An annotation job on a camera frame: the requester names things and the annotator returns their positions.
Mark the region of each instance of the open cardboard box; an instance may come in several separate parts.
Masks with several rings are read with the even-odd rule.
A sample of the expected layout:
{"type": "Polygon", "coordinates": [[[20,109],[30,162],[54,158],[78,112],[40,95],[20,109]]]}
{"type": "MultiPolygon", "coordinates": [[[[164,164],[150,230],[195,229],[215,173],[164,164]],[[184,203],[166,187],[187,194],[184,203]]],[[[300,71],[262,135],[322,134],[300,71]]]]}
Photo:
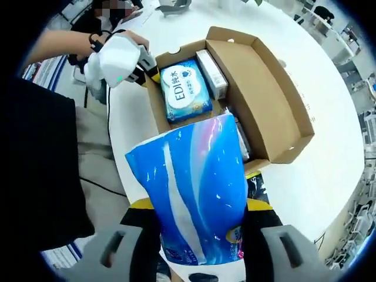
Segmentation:
{"type": "MultiPolygon", "coordinates": [[[[256,157],[244,164],[246,174],[272,163],[291,163],[308,145],[314,131],[297,89],[278,60],[259,38],[212,26],[206,39],[182,46],[178,53],[156,58],[159,69],[207,49],[225,75],[226,103],[236,111],[256,157]]],[[[146,77],[150,103],[160,133],[210,118],[213,112],[170,124],[160,85],[146,77]]]]}

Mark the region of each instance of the white box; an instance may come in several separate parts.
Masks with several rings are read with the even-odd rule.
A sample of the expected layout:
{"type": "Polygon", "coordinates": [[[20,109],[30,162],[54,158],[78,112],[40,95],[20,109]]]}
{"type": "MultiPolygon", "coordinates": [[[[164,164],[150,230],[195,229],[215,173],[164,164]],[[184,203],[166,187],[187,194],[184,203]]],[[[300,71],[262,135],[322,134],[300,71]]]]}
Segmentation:
{"type": "Polygon", "coordinates": [[[203,74],[209,83],[214,99],[219,100],[225,98],[229,84],[208,50],[197,51],[196,55],[203,74]]]}

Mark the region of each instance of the human arm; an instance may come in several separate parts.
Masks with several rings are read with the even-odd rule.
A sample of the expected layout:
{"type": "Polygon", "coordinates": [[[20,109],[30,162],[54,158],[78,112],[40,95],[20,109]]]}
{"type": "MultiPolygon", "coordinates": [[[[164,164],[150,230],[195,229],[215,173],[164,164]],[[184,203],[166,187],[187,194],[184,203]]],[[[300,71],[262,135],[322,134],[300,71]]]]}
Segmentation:
{"type": "MultiPolygon", "coordinates": [[[[149,41],[145,38],[132,31],[124,31],[124,33],[130,36],[137,44],[144,45],[147,49],[149,48],[149,41]]],[[[93,35],[92,39],[105,43],[106,35],[106,33],[102,36],[93,35]]],[[[45,30],[29,53],[24,67],[31,63],[61,55],[77,54],[81,57],[88,57],[92,52],[88,33],[45,30]]]]}

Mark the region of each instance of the white table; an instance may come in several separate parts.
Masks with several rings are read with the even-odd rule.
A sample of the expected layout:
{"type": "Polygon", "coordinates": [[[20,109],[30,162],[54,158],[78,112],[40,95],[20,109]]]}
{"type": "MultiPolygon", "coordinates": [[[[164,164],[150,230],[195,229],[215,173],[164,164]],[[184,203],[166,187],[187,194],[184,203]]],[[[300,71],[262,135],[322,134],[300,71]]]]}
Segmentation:
{"type": "MultiPolygon", "coordinates": [[[[364,167],[362,135],[348,90],[319,44],[268,3],[257,7],[250,1],[235,16],[216,9],[213,2],[193,1],[185,14],[164,18],[154,12],[133,31],[147,38],[150,50],[159,55],[205,38],[212,25],[258,36],[286,63],[301,93],[313,121],[314,138],[292,164],[271,164],[261,171],[270,203],[281,221],[313,241],[346,204],[364,167]]],[[[147,197],[124,157],[137,143],[157,134],[145,89],[127,82],[113,89],[109,124],[116,165],[130,202],[147,197]]],[[[233,264],[239,267],[239,275],[244,275],[241,262],[233,264]]],[[[240,276],[233,280],[234,272],[228,267],[222,268],[222,274],[228,275],[222,281],[240,281],[240,276]]],[[[173,269],[184,276],[179,267],[173,269]]]]}

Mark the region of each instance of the wet wipes package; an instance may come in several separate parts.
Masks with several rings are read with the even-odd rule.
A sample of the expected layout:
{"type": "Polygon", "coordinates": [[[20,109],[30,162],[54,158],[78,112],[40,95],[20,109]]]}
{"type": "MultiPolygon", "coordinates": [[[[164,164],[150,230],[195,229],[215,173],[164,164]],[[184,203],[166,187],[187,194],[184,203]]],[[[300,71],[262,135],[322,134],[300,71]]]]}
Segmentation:
{"type": "Polygon", "coordinates": [[[231,113],[149,139],[126,159],[153,203],[169,261],[213,265],[243,258],[247,183],[231,113]]]}
{"type": "Polygon", "coordinates": [[[203,75],[194,59],[162,69],[161,87],[167,119],[178,122],[212,110],[203,75]]]}

